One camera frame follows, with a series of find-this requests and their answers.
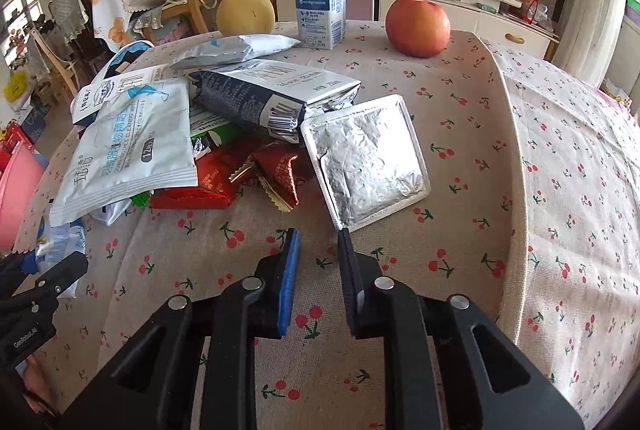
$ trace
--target red apple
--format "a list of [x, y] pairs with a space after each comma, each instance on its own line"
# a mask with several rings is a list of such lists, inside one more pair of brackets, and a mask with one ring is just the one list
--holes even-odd
[[417, 58], [439, 55], [451, 35], [447, 12], [430, 0], [396, 0], [386, 14], [385, 28], [393, 47]]

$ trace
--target silver screw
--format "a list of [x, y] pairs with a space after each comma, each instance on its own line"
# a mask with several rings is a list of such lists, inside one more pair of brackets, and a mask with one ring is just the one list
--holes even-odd
[[242, 280], [242, 287], [247, 291], [255, 291], [260, 289], [262, 286], [262, 280], [260, 280], [257, 276], [248, 276], [244, 280]]
[[379, 276], [377, 279], [373, 281], [374, 286], [376, 286], [378, 289], [384, 289], [384, 290], [391, 289], [394, 286], [394, 284], [395, 283], [393, 279], [389, 278], [388, 276]]
[[187, 307], [187, 299], [182, 295], [176, 295], [169, 298], [169, 308], [174, 311], [179, 311]]
[[463, 311], [469, 307], [469, 298], [463, 295], [454, 295], [449, 299], [449, 303], [456, 309]]

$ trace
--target pink bucket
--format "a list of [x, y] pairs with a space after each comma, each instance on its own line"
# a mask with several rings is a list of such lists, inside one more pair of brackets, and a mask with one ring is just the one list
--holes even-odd
[[20, 223], [44, 168], [23, 143], [15, 149], [0, 178], [0, 251], [14, 246]]

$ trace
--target orange flower print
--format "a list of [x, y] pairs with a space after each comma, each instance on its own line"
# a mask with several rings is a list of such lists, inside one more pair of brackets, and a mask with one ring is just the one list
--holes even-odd
[[116, 42], [120, 47], [123, 47], [133, 42], [133, 37], [128, 31], [124, 31], [124, 19], [121, 16], [117, 16], [113, 19], [113, 27], [109, 29], [109, 40]]

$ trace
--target red cherry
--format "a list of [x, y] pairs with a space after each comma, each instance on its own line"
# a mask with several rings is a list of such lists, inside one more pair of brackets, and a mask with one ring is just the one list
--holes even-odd
[[305, 325], [307, 325], [309, 323], [309, 318], [307, 318], [305, 315], [298, 315], [296, 316], [296, 325], [298, 326], [298, 328], [302, 328]]
[[309, 316], [313, 318], [313, 320], [318, 320], [322, 317], [322, 308], [320, 306], [314, 305], [311, 309], [309, 309]]

